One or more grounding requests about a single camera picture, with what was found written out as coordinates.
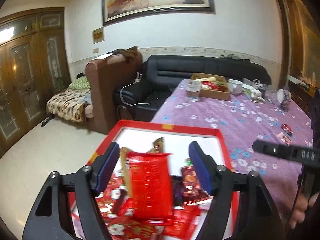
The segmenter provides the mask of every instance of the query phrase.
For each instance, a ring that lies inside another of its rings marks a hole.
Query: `wooden door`
[[[70,75],[65,54],[63,30],[48,30],[38,35],[39,61],[42,70],[46,71],[47,86],[51,93],[47,95],[49,100],[54,94],[70,85]]]
[[[23,119],[27,133],[46,118],[41,65],[37,60],[36,35],[29,35],[6,44],[8,84],[14,93],[14,107]]]
[[[24,118],[10,84],[5,46],[0,47],[0,157],[25,134]]]

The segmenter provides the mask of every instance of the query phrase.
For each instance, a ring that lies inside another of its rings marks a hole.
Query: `white cable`
[[[134,84],[137,83],[137,82],[140,82],[139,72],[137,72],[137,78],[134,80],[134,82],[133,82],[132,84],[129,84],[129,85],[121,88],[121,90],[120,90],[120,99],[121,99],[121,102],[124,103],[124,104],[127,105],[127,106],[150,105],[149,103],[137,103],[137,104],[131,105],[131,104],[126,103],[126,102],[123,100],[122,90],[123,90],[124,88],[128,87],[128,86],[134,85]]]

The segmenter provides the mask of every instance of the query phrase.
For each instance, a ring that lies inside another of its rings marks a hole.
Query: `brown sofa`
[[[118,121],[113,103],[114,90],[129,84],[140,70],[142,56],[138,53],[134,60],[127,62],[124,57],[111,56],[88,62],[85,75],[91,87],[93,118],[87,118],[87,128],[108,134]]]

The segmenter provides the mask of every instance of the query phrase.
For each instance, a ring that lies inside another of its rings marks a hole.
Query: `floral tablecloth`
[[[293,131],[292,144],[312,147],[310,118],[292,100],[288,112],[281,111],[279,104],[253,103],[244,94],[231,95],[229,101],[200,98],[190,102],[186,99],[187,82],[179,84],[151,122],[220,129],[234,170],[246,174],[258,171],[279,212],[291,210],[301,165],[256,153],[252,143],[257,138],[283,143],[277,135],[286,123]]]

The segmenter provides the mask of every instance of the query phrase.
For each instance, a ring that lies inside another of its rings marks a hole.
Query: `tiled floor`
[[[48,175],[77,171],[105,138],[61,120],[40,125],[0,159],[0,216],[18,239]]]

